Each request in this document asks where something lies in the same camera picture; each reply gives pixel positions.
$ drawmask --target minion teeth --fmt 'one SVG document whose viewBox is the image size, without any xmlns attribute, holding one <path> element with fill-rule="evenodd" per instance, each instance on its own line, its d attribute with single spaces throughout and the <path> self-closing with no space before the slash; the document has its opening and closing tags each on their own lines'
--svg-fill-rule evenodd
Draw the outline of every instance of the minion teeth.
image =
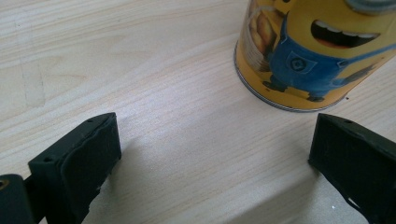
<svg viewBox="0 0 396 224">
<path fill-rule="evenodd" d="M 312 23 L 311 33 L 319 43 L 336 49 L 355 48 L 379 37 L 379 34 L 358 34 L 341 31 L 331 27 L 324 21 L 318 20 Z"/>
</svg>

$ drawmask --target wooden table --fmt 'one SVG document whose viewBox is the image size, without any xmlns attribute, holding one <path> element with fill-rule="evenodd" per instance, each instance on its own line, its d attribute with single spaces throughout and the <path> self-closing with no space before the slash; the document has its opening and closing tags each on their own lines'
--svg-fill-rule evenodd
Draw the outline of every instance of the wooden table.
<svg viewBox="0 0 396 224">
<path fill-rule="evenodd" d="M 122 160 L 84 223 L 366 223 L 307 164 L 318 113 L 255 97 L 233 66 L 248 1 L 0 2 L 0 171 L 90 117 Z M 322 111 L 396 141 L 396 58 Z"/>
</svg>

